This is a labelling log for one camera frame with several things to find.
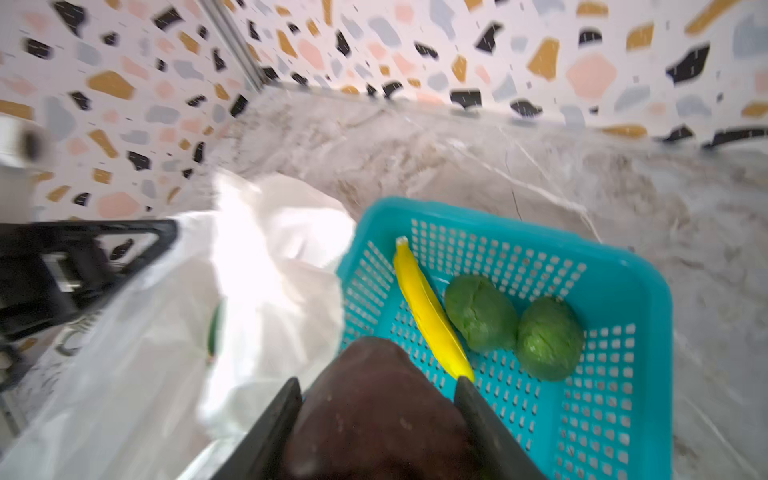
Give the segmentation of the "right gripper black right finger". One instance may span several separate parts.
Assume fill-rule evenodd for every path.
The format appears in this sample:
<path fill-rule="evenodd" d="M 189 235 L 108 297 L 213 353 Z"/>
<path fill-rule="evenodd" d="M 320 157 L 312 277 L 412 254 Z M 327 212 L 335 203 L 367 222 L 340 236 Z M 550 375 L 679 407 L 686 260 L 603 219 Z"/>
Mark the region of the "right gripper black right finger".
<path fill-rule="evenodd" d="M 488 479 L 547 479 L 468 377 L 457 381 L 453 403 L 467 424 Z"/>

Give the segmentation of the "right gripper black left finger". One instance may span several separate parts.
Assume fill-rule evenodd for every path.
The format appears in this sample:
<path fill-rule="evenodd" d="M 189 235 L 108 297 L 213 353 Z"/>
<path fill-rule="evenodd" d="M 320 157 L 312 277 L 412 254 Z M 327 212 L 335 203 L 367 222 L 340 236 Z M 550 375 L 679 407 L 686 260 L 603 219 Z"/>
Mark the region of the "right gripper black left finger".
<path fill-rule="evenodd" d="M 289 378 L 212 480 L 276 479 L 287 438 L 302 407 L 300 383 Z"/>

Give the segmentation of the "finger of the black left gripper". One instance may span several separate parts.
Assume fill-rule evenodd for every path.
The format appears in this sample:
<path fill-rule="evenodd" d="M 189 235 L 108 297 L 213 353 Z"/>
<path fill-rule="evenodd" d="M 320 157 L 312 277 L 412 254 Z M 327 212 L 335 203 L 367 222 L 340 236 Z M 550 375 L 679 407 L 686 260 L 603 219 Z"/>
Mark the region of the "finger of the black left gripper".
<path fill-rule="evenodd" d="M 20 340 L 98 310 L 173 246 L 170 219 L 1 225 L 1 337 Z"/>

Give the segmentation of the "dark purple fruit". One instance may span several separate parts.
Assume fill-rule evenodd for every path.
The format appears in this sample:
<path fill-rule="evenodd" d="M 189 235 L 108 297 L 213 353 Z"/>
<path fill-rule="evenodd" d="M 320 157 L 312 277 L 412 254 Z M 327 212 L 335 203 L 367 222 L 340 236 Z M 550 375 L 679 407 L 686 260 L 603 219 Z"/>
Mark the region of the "dark purple fruit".
<path fill-rule="evenodd" d="M 361 337 L 315 380 L 283 479 L 477 479 L 467 424 L 394 342 Z"/>

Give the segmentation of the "green avocado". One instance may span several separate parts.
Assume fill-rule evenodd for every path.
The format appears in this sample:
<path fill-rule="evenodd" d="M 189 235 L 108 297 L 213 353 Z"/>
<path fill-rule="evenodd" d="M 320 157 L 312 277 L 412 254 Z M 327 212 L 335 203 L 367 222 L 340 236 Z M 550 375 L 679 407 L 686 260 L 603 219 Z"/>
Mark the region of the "green avocado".
<path fill-rule="evenodd" d="M 584 345 L 584 328 L 574 310 L 555 297 L 541 297 L 521 317 L 515 355 L 532 377 L 559 382 L 575 371 Z"/>
<path fill-rule="evenodd" d="M 445 311 L 475 352 L 514 350 L 519 316 L 512 301 L 486 277 L 454 277 L 445 291 Z"/>

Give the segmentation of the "teal plastic basket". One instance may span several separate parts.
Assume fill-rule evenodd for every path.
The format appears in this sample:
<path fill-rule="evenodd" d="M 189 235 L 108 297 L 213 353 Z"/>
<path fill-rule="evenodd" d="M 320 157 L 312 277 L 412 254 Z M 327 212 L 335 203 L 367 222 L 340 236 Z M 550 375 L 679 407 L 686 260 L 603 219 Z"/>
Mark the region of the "teal plastic basket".
<path fill-rule="evenodd" d="M 477 393 L 552 479 L 672 475 L 670 289 L 646 260 L 576 234 L 405 198 L 363 215 L 338 274 L 344 345 L 398 344 L 443 395 L 457 388 L 413 317 L 406 244 L 461 342 Z"/>

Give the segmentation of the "white plastic bag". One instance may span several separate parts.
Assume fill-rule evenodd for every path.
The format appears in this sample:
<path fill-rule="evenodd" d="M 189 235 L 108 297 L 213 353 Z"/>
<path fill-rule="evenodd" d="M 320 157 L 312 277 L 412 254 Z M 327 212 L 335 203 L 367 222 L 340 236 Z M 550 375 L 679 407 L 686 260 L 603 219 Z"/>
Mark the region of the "white plastic bag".
<path fill-rule="evenodd" d="M 3 478 L 206 478 L 288 379 L 334 358 L 353 218 L 280 174 L 213 185 L 214 208 L 178 215 L 173 247 L 102 311 Z"/>

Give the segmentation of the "yellow banana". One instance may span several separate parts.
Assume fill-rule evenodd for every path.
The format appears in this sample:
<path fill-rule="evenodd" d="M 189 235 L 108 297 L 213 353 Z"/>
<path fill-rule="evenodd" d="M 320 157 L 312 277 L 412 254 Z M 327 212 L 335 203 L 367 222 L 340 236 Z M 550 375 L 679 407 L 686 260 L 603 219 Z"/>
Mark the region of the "yellow banana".
<path fill-rule="evenodd" d="M 452 378 L 466 377 L 474 382 L 475 375 L 461 342 L 405 236 L 395 240 L 393 264 L 403 297 L 433 356 Z"/>

